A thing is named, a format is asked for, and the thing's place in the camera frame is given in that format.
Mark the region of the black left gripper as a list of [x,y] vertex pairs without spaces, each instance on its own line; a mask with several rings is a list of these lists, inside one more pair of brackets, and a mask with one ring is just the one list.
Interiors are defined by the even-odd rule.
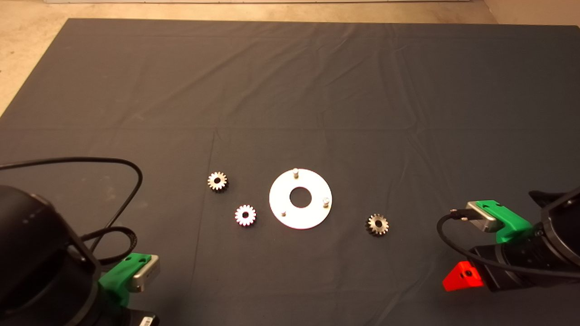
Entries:
[[98,326],[159,326],[157,314],[120,305],[101,305]]

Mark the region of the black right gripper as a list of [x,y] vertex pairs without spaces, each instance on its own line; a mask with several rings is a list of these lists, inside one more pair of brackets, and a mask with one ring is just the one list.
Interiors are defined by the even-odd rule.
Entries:
[[[544,266],[539,262],[539,250],[543,245],[543,239],[542,235],[535,235],[514,243],[474,246],[469,251],[479,258],[498,264],[541,269]],[[472,259],[469,261],[460,261],[451,269],[443,280],[445,291],[480,288],[484,285],[491,292],[544,287],[542,283],[544,279],[541,276],[493,268]]]

